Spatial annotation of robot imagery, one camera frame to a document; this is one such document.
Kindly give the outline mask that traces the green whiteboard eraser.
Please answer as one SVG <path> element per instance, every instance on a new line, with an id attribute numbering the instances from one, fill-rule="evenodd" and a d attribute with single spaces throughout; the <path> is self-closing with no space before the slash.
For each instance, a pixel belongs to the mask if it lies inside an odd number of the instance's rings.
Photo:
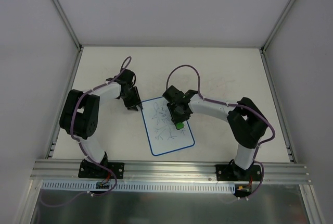
<path id="1" fill-rule="evenodd" d="M 181 130 L 184 128 L 184 123 L 183 122 L 176 123 L 175 127 L 177 130 Z"/>

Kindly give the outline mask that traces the blue framed small whiteboard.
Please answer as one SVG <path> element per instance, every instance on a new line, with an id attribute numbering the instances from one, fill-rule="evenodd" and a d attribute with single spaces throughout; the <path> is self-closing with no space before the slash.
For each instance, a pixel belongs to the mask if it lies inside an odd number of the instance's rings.
<path id="1" fill-rule="evenodd" d="M 195 138 L 188 121 L 177 129 L 171 120 L 167 101 L 156 97 L 142 102 L 142 118 L 153 156 L 166 155 L 195 145 Z"/>

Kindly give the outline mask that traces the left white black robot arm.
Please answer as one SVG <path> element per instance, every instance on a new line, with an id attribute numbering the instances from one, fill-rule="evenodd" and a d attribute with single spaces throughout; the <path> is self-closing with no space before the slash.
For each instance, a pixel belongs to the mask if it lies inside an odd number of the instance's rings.
<path id="1" fill-rule="evenodd" d="M 135 85 L 136 75 L 129 69 L 85 92 L 72 89 L 66 98 L 59 125 L 74 139 L 88 162 L 90 171 L 98 178 L 108 173 L 108 157 L 94 136 L 100 106 L 112 99 L 121 99 L 127 110 L 142 110 L 142 102 Z"/>

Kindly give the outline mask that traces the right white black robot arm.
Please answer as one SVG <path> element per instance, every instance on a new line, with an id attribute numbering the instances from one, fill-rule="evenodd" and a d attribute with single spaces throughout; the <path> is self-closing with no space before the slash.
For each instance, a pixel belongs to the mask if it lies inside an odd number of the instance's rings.
<path id="1" fill-rule="evenodd" d="M 170 86 L 162 96 L 168 102 L 171 120 L 178 130 L 183 128 L 183 122 L 192 114 L 227 122 L 238 143 L 233 176 L 237 180 L 245 180 L 251 175 L 258 143 L 268 128 L 268 121 L 251 99 L 243 97 L 236 103 L 221 102 L 203 97 L 195 90 L 183 93 L 174 86 Z"/>

